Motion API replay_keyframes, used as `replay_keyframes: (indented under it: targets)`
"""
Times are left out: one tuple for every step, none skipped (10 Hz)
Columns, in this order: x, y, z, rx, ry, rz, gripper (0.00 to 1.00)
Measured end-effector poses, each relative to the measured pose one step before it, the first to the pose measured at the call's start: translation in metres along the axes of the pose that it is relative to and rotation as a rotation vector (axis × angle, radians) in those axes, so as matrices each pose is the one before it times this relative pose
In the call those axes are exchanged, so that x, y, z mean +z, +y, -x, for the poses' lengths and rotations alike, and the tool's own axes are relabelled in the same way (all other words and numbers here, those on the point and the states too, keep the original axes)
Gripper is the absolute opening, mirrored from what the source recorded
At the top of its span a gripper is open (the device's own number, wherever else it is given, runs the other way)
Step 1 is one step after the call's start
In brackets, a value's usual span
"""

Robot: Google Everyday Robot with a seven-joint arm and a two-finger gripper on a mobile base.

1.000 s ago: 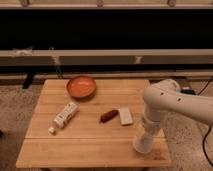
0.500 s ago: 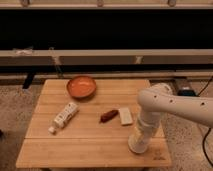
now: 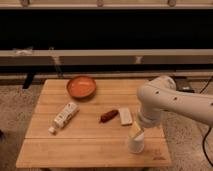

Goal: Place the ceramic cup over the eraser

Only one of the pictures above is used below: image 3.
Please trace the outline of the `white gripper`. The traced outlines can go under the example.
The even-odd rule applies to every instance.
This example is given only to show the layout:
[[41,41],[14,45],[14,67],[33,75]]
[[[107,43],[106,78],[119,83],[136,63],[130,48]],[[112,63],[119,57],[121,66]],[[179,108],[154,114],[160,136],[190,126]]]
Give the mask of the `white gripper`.
[[129,135],[131,138],[136,138],[143,132],[142,128],[153,128],[158,126],[160,122],[160,118],[148,119],[142,113],[138,113],[136,116],[136,122],[132,124]]

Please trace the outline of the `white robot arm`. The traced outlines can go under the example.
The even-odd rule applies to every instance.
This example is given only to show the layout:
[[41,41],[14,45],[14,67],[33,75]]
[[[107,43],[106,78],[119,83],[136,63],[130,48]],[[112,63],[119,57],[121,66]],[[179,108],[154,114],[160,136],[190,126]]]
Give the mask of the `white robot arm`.
[[175,81],[169,76],[159,76],[140,85],[137,98],[140,107],[136,123],[141,129],[159,125],[164,111],[213,127],[213,95],[178,91]]

